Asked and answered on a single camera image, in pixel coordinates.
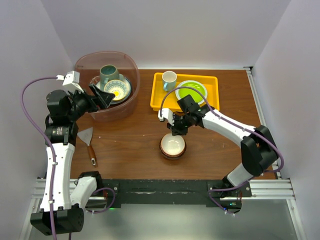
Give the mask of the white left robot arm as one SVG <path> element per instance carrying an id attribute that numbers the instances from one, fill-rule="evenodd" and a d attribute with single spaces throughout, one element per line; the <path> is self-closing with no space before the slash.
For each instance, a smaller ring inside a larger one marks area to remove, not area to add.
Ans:
<path id="1" fill-rule="evenodd" d="M 90 196 L 104 190 L 98 171 L 83 172 L 73 191 L 70 190 L 71 163 L 78 135 L 77 120 L 85 113 L 110 106 L 115 95 L 89 85 L 92 95 L 75 90 L 54 90 L 46 96 L 49 115 L 45 119 L 47 176 L 38 213 L 30 217 L 31 225 L 45 236 L 80 232 Z"/>

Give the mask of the yellow rimmed bowl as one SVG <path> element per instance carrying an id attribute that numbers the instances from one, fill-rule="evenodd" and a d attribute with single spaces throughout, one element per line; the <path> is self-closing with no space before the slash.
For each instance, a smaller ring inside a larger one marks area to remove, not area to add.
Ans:
<path id="1" fill-rule="evenodd" d="M 104 88 L 104 92 L 114 94 L 113 101 L 120 101 L 125 98 L 128 92 L 128 88 L 125 83 L 119 79 L 108 81 Z"/>

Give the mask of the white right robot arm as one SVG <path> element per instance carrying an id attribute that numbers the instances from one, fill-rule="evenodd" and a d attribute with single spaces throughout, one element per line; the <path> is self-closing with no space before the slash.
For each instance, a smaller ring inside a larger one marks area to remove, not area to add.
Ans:
<path id="1" fill-rule="evenodd" d="M 221 188 L 227 196 L 235 196 L 243 183 L 263 174 L 280 157 L 266 126 L 254 127 L 240 123 L 209 104 L 199 106 L 190 95 L 177 103 L 182 111 L 181 116 L 169 108 L 161 108 L 158 112 L 159 120 L 167 121 L 167 127 L 174 136 L 184 136 L 191 126 L 199 126 L 214 131 L 239 146 L 241 163 L 221 182 Z"/>

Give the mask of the teal glazed mug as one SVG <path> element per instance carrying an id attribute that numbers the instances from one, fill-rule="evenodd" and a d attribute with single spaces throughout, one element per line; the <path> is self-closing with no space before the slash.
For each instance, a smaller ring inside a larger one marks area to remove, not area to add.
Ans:
<path id="1" fill-rule="evenodd" d="M 118 69 L 111 64 L 104 65 L 100 70 L 99 70 L 99 75 L 100 75 L 100 85 L 105 86 L 109 81 L 111 80 L 119 80 L 120 79 L 120 74 Z"/>

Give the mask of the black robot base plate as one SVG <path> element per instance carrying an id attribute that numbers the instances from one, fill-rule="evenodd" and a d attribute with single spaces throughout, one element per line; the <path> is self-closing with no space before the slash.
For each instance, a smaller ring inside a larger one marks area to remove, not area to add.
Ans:
<path id="1" fill-rule="evenodd" d="M 86 208 L 120 208 L 125 204 L 205 205 L 237 213 L 245 198 L 253 196 L 249 183 L 229 191 L 222 189 L 221 180 L 164 180 L 164 179 L 104 179 L 103 186 L 113 189 L 93 194 Z"/>

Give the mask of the mint green divided dish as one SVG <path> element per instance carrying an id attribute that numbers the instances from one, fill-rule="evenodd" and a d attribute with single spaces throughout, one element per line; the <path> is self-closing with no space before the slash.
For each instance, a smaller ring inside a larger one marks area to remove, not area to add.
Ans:
<path id="1" fill-rule="evenodd" d="M 121 80 L 121 81 L 123 81 L 124 82 L 124 80 L 125 80 L 125 78 L 124 78 L 124 76 L 122 75 L 122 74 L 120 74 L 119 75 L 119 80 Z M 104 86 L 101 86 L 101 83 L 100 83 L 100 81 L 97 83 L 97 87 L 100 89 L 100 90 L 102 90 L 102 91 L 104 91 Z"/>

